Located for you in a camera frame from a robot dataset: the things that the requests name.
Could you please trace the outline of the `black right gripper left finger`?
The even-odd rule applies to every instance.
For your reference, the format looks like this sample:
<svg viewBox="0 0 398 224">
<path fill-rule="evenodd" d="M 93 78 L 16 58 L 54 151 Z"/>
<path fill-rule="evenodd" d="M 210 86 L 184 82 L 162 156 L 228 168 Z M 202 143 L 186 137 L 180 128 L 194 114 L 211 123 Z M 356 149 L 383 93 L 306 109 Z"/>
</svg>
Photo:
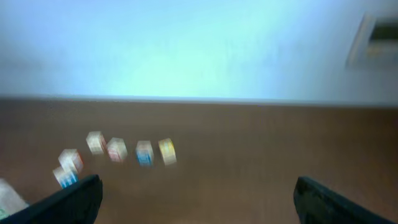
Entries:
<svg viewBox="0 0 398 224">
<path fill-rule="evenodd" d="M 99 175 L 89 175 L 1 220 L 2 224 L 93 224 L 103 199 Z"/>
</svg>

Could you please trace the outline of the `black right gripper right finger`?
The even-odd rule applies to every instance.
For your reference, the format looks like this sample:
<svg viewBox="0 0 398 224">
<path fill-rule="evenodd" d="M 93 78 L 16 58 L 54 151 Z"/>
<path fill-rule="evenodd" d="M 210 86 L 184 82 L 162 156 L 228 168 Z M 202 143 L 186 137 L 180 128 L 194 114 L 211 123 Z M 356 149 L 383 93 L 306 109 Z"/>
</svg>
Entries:
<svg viewBox="0 0 398 224">
<path fill-rule="evenodd" d="M 299 177 L 294 205 L 301 224 L 393 224 L 309 177 Z"/>
</svg>

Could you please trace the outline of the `wooden block green R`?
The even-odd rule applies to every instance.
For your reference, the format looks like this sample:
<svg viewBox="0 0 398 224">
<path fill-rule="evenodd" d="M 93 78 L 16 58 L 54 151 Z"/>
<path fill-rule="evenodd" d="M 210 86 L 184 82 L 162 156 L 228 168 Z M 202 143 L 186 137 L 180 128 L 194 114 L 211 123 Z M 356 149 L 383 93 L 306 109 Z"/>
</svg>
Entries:
<svg viewBox="0 0 398 224">
<path fill-rule="evenodd" d="M 0 189 L 0 208 L 2 220 L 17 212 L 20 212 L 29 206 L 29 204 L 4 179 L 1 179 Z"/>
</svg>

